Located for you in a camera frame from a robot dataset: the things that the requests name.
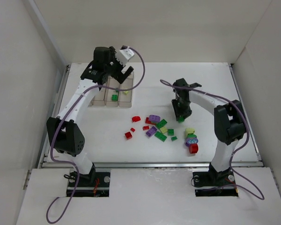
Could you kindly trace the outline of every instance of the yellow block in bin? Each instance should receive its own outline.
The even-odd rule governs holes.
[[[166,133],[166,132],[168,132],[168,129],[166,128],[166,127],[162,127],[162,128],[160,128],[160,131],[161,131],[161,133]]]
[[[194,134],[195,133],[195,129],[194,128],[186,128],[185,129],[185,137],[187,137],[189,134]]]

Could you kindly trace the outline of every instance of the white floor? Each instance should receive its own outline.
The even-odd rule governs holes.
[[[61,107],[64,107],[79,82],[87,63],[73,63],[69,73]],[[142,74],[140,63],[131,63],[135,69],[136,84]],[[191,104],[192,115],[182,124],[175,120],[171,100],[175,98],[172,89],[162,85],[164,79],[174,83],[185,78],[188,83],[202,84],[202,90],[238,99],[229,66],[227,63],[146,63],[146,76],[143,83],[134,90],[132,108],[89,107],[79,127],[85,136],[84,151],[88,151],[93,162],[210,162],[217,143],[214,134],[214,118],[200,106]],[[163,143],[156,137],[147,138],[142,127],[150,114],[166,119],[167,128],[175,129],[178,140],[172,142],[170,136]],[[132,123],[135,115],[141,121]],[[195,128],[199,139],[199,152],[191,156],[184,145],[186,127]],[[124,133],[135,128],[133,138],[126,140]],[[65,155],[54,153],[59,159]],[[250,140],[249,144],[234,157],[236,162],[256,162],[257,156]]]
[[[239,189],[239,197],[195,197],[191,169],[112,169],[110,197],[74,198],[58,224],[63,225],[281,225],[281,198],[269,168],[237,168],[265,195],[265,200]],[[17,225],[47,224],[68,201],[69,169],[34,169]],[[236,183],[257,191],[244,179]]]

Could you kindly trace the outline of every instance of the green block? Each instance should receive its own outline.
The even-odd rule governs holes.
[[[118,95],[112,95],[111,100],[112,101],[117,101],[118,100]]]
[[[168,135],[173,136],[174,135],[174,129],[168,129]]]
[[[194,138],[194,137],[197,137],[197,136],[196,136],[196,135],[191,135],[191,134],[189,134],[189,135],[187,135],[186,138]]]
[[[178,138],[177,138],[176,136],[171,138],[172,142],[175,141],[175,140],[177,140],[177,139],[178,139]]]
[[[178,123],[183,123],[183,122],[184,122],[184,118],[180,116],[180,118],[178,119]]]
[[[155,137],[157,137],[158,139],[160,139],[163,142],[168,138],[167,136],[163,135],[159,131],[156,132]]]
[[[166,125],[167,123],[168,122],[166,120],[162,120],[162,121],[160,121],[159,123],[156,124],[156,127],[158,129],[160,129],[160,128],[164,127],[164,125]]]

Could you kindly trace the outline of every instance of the cable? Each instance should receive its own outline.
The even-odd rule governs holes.
[[[61,122],[59,123],[59,125],[58,125],[58,127],[57,127],[57,129],[56,129],[56,131],[55,131],[55,133],[54,133],[54,136],[53,136],[53,139],[52,139],[52,143],[51,143],[51,146],[50,146],[50,157],[51,157],[51,160],[52,160],[53,162],[55,162],[55,163],[67,163],[67,164],[72,165],[72,166],[76,169],[76,171],[77,171],[77,178],[76,178],[75,186],[74,186],[74,188],[73,188],[73,192],[72,192],[72,194],[71,194],[71,196],[70,196],[70,198],[69,198],[69,200],[68,200],[68,202],[67,202],[67,204],[66,204],[66,206],[65,206],[65,208],[64,208],[64,210],[63,210],[63,212],[61,213],[60,217],[59,217],[57,220],[55,220],[55,221],[50,221],[50,220],[49,220],[49,211],[50,211],[50,208],[52,207],[52,205],[56,202],[56,200],[59,199],[59,197],[55,198],[55,199],[53,200],[53,202],[49,205],[49,207],[48,207],[48,209],[47,209],[47,212],[46,212],[46,220],[47,220],[47,222],[48,222],[49,224],[55,224],[55,223],[57,223],[58,221],[60,221],[60,219],[63,217],[63,215],[65,214],[65,212],[66,212],[66,210],[67,210],[67,208],[68,208],[68,206],[69,206],[69,204],[70,204],[70,202],[71,202],[71,200],[72,200],[72,198],[73,198],[73,195],[74,195],[74,193],[75,193],[75,191],[76,191],[76,189],[77,189],[77,185],[78,185],[79,178],[80,178],[79,169],[78,169],[78,167],[77,167],[77,165],[76,165],[75,163],[73,163],[73,162],[71,162],[71,161],[56,160],[56,159],[54,158],[54,156],[53,156],[53,150],[54,150],[54,145],[55,145],[55,142],[56,142],[57,135],[58,135],[58,133],[59,133],[59,131],[60,131],[60,129],[61,129],[63,123],[65,122],[67,116],[68,116],[68,115],[70,114],[70,112],[75,108],[75,106],[76,106],[76,105],[78,104],[78,102],[82,99],[82,97],[83,97],[88,91],[90,91],[91,89],[93,89],[93,88],[106,88],[106,89],[111,89],[111,90],[127,91],[127,90],[133,90],[133,89],[135,89],[136,87],[138,87],[138,86],[140,85],[140,83],[141,83],[142,80],[144,79],[145,73],[146,73],[145,62],[144,62],[144,59],[142,58],[141,54],[140,54],[137,50],[135,50],[134,48],[131,48],[131,47],[129,47],[129,48],[130,48],[132,51],[134,51],[134,52],[139,56],[139,58],[140,58],[140,60],[141,60],[141,63],[142,63],[142,66],[143,66],[143,73],[142,73],[142,76],[141,76],[140,81],[139,81],[135,86],[133,86],[132,88],[128,88],[128,89],[111,88],[111,87],[108,87],[108,86],[105,86],[105,85],[96,85],[96,86],[92,86],[92,87],[87,88],[87,89],[78,97],[78,99],[74,102],[74,104],[71,106],[71,108],[67,111],[67,113],[65,114],[64,118],[62,118]]]
[[[261,194],[261,197],[256,195],[255,193],[253,193],[252,191],[250,191],[249,189],[241,186],[241,185],[238,185],[238,184],[228,184],[228,185],[224,185],[224,186],[220,186],[220,187],[214,187],[214,188],[209,188],[209,189],[206,189],[206,191],[211,191],[211,190],[217,190],[217,189],[220,189],[220,188],[224,188],[224,187],[231,187],[231,186],[234,186],[234,187],[240,187],[242,188],[243,190],[249,192],[250,194],[252,194],[253,196],[255,196],[256,198],[260,199],[260,200],[264,200],[265,197],[262,193],[262,191],[259,189],[259,187],[257,187],[256,184],[254,184],[251,180],[249,180],[248,178],[246,178],[245,176],[241,175],[239,172],[235,171],[233,168],[232,168],[232,159],[233,159],[233,156],[235,155],[235,153],[237,153],[239,150],[241,150],[244,146],[247,145],[247,143],[249,142],[249,138],[250,138],[250,130],[249,130],[249,125],[247,123],[247,120],[245,119],[244,115],[242,114],[242,112],[239,110],[239,108],[232,102],[230,101],[229,99],[225,98],[225,97],[222,97],[222,96],[219,96],[219,95],[214,95],[214,94],[210,94],[210,93],[207,93],[205,91],[201,91],[201,90],[197,90],[197,89],[193,89],[193,88],[190,88],[190,87],[178,87],[178,86],[174,86],[174,85],[171,85],[169,82],[165,81],[165,80],[160,80],[160,82],[168,87],[172,87],[172,88],[177,88],[177,89],[182,89],[182,90],[191,90],[191,91],[195,91],[195,92],[198,92],[198,93],[201,93],[201,94],[204,94],[204,95],[207,95],[207,96],[210,96],[210,97],[213,97],[213,98],[219,98],[219,99],[222,99],[228,103],[230,103],[237,111],[237,113],[240,115],[240,117],[242,118],[243,122],[244,122],[244,126],[245,126],[245,130],[247,132],[247,138],[244,142],[244,144],[242,146],[240,146],[238,149],[234,150],[232,152],[232,155],[230,157],[230,160],[229,160],[229,166],[231,168],[231,171],[233,171],[235,174],[237,174],[238,176],[244,178],[246,181],[248,181],[249,183],[251,183],[257,190],[258,192]]]

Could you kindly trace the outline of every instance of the white wall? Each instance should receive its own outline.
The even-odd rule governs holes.
[[[101,45],[133,46],[146,62],[235,62],[270,2],[36,0],[69,62]]]
[[[0,0],[0,225],[15,224],[57,68],[20,0]]]
[[[281,0],[273,0],[234,65],[265,166],[281,194]]]

